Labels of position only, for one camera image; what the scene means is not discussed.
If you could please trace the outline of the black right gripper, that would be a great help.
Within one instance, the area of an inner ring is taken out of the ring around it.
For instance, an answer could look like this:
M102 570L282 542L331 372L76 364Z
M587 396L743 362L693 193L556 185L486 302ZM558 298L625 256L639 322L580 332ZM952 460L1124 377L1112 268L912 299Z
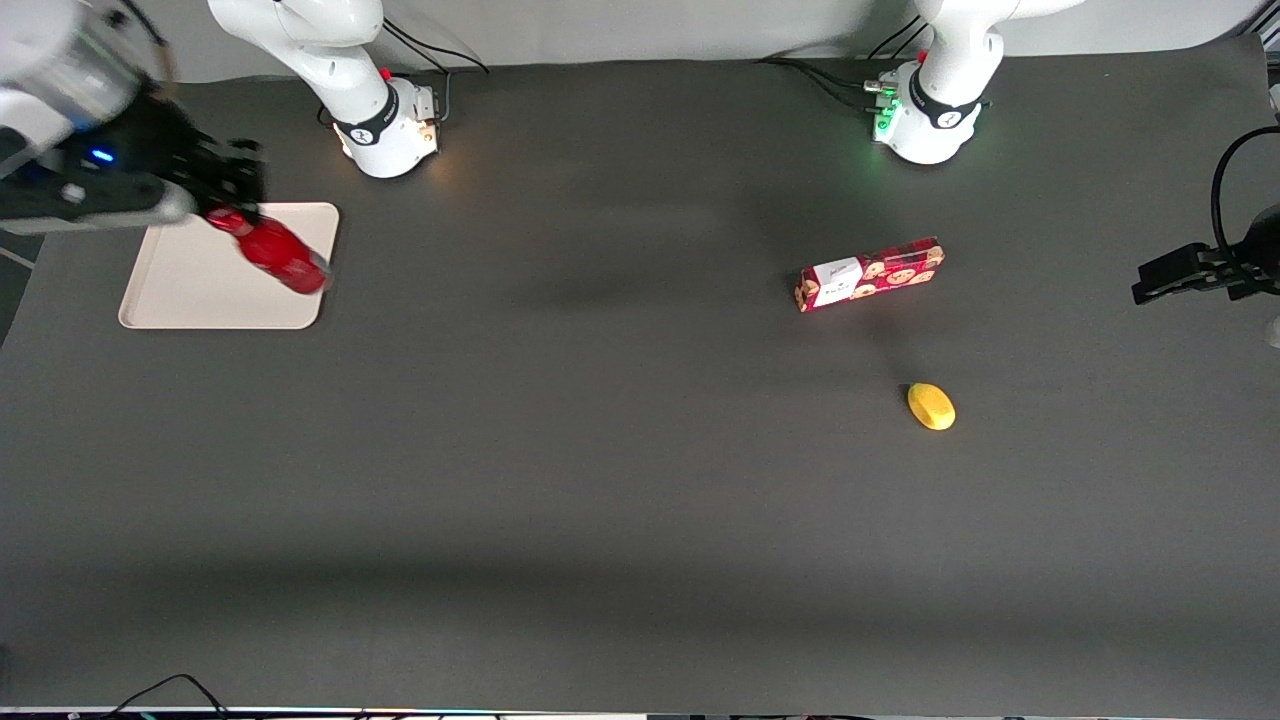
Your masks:
M261 143L202 138L170 101L140 94L115 118L76 128L58 146L60 160L42 181L45 202L156 202L169 184L182 188L200 215L232 210L261 217L265 199ZM201 182L180 177L195 167Z

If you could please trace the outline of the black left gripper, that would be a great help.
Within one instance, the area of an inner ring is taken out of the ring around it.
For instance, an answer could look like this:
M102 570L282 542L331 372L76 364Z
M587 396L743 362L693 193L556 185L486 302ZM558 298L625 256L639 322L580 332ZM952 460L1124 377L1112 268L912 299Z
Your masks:
M1226 290L1231 301L1256 295L1279 296L1277 245L1211 249L1189 243L1138 268L1132 286L1135 305L1184 292Z

